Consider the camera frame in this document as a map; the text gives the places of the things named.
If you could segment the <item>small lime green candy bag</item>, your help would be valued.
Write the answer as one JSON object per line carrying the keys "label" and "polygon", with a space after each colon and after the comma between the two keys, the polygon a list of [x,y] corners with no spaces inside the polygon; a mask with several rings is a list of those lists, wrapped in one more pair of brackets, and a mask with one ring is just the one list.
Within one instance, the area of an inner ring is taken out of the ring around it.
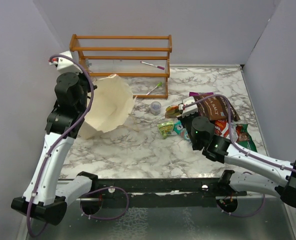
{"label": "small lime green candy bag", "polygon": [[174,122],[173,121],[162,122],[157,125],[157,129],[161,134],[161,136],[165,139],[173,134]]}

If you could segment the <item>orange brown snack packet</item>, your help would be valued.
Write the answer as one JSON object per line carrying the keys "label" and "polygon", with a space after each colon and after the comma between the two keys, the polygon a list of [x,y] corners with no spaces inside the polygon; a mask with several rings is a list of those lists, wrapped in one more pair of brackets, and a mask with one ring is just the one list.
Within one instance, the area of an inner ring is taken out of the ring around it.
{"label": "orange brown snack packet", "polygon": [[180,114],[181,113],[179,110],[179,106],[178,105],[171,105],[166,108],[164,117],[166,119],[175,119]]}

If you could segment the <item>teal mint candy bag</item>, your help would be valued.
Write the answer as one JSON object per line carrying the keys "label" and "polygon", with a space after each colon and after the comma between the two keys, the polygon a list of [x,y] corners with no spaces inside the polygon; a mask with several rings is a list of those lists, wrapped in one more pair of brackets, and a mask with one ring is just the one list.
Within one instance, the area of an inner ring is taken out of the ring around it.
{"label": "teal mint candy bag", "polygon": [[180,120],[174,123],[173,131],[184,140],[190,142],[190,137],[187,130],[183,127]]}

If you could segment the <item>beige paper bag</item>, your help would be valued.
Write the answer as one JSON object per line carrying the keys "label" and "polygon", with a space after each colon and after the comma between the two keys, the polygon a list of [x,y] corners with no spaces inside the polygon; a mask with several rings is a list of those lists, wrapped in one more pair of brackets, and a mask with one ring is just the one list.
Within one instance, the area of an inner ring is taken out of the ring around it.
{"label": "beige paper bag", "polygon": [[93,102],[78,132],[85,140],[123,125],[136,103],[130,86],[117,74],[98,79],[93,84],[97,86]]}

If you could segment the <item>purple snack bag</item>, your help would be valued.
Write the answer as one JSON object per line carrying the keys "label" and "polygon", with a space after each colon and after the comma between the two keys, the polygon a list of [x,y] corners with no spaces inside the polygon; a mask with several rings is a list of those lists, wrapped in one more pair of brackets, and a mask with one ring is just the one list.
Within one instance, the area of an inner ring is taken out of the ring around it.
{"label": "purple snack bag", "polygon": [[207,97],[207,96],[211,96],[213,94],[214,94],[213,92],[189,92],[190,97],[198,97],[198,96]]}

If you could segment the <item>brown sea salt chip bag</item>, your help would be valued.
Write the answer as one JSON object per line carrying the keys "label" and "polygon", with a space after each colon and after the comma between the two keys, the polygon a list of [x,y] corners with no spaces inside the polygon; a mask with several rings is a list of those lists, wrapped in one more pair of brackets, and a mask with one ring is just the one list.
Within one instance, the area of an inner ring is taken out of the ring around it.
{"label": "brown sea salt chip bag", "polygon": [[[206,96],[195,96],[195,101],[205,98]],[[228,105],[223,97],[213,96],[197,104],[200,116],[207,117],[210,121],[228,120]],[[232,121],[239,121],[240,117],[234,107],[230,104]]]}

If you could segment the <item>red Doritos bag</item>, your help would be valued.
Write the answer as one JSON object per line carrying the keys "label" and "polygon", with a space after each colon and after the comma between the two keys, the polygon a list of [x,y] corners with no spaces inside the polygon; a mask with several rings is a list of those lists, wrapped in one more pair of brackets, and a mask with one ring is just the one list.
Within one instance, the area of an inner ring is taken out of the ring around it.
{"label": "red Doritos bag", "polygon": [[214,122],[215,127],[215,134],[220,137],[224,137],[230,140],[233,140],[234,142],[237,142],[238,140],[238,133],[236,130],[237,125],[232,122],[231,123],[231,131],[229,129],[230,124],[227,120],[216,120]]}

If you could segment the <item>green snack bag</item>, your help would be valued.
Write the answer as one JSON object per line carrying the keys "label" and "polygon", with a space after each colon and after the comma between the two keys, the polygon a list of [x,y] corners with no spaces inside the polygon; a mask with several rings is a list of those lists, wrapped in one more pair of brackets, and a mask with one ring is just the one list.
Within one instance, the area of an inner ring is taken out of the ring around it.
{"label": "green snack bag", "polygon": [[236,142],[251,151],[257,152],[257,147],[252,139],[252,136],[248,132],[248,124],[236,124],[235,131],[237,133]]}

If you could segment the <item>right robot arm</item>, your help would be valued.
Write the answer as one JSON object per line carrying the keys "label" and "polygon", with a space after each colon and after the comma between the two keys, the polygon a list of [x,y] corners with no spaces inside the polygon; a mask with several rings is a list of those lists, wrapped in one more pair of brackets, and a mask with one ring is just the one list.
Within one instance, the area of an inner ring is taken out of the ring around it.
{"label": "right robot arm", "polygon": [[179,117],[195,151],[213,162],[234,165],[253,172],[225,171],[220,180],[231,192],[255,192],[279,198],[296,208],[296,160],[272,158],[249,150],[228,138],[215,134],[215,126],[206,117]]}

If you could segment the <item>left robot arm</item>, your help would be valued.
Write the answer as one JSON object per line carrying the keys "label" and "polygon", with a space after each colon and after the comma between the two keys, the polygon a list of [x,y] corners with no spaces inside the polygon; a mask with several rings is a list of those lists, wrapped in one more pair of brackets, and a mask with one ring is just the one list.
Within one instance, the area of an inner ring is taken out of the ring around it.
{"label": "left robot arm", "polygon": [[58,179],[66,156],[90,110],[96,87],[84,73],[61,74],[54,88],[56,101],[48,115],[42,152],[33,177],[22,196],[12,200],[11,208],[26,217],[58,225],[67,208],[90,192],[97,176],[82,172],[61,188]]}

